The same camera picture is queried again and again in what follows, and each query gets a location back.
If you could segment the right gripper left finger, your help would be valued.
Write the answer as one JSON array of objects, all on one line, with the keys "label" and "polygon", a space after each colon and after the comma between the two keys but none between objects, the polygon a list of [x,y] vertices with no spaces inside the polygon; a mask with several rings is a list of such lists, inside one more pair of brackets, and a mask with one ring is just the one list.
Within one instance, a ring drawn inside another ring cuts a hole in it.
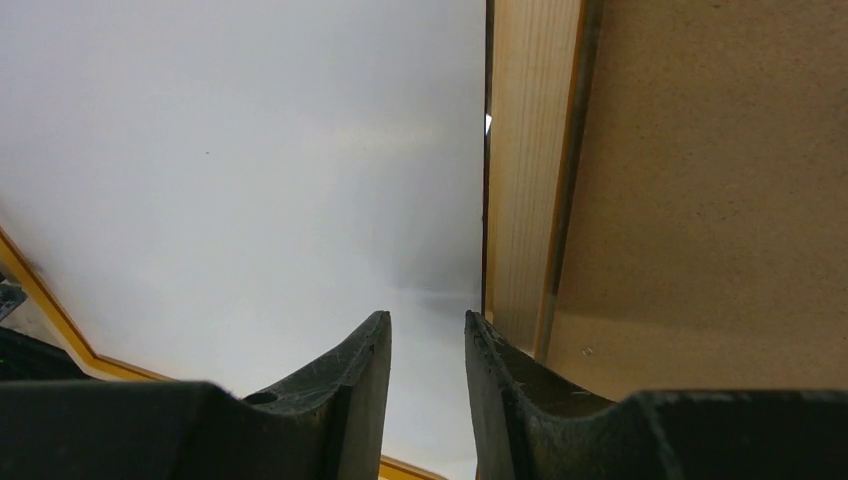
[{"label": "right gripper left finger", "polygon": [[200,381],[1,381],[5,479],[374,479],[391,363],[377,311],[244,398]]}]

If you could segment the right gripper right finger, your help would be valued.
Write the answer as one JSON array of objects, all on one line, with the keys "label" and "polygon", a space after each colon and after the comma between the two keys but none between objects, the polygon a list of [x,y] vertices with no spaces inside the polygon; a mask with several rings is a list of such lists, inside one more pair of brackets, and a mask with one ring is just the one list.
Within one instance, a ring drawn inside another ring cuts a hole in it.
[{"label": "right gripper right finger", "polygon": [[465,316],[483,479],[843,479],[847,395],[649,390],[613,402]]}]

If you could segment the brown backing board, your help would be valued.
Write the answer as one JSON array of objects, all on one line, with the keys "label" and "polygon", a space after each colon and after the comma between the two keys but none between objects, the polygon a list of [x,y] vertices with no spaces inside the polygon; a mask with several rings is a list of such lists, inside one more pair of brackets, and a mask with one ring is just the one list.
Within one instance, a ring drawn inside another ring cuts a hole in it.
[{"label": "brown backing board", "polygon": [[847,5],[609,1],[549,366],[847,386]]}]

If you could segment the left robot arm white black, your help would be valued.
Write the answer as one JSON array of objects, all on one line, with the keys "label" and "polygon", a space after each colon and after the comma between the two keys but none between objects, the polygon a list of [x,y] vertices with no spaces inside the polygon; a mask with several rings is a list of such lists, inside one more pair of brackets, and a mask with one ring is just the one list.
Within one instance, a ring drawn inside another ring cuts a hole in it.
[{"label": "left robot arm white black", "polygon": [[1,381],[91,380],[45,322],[22,286],[1,270]]}]

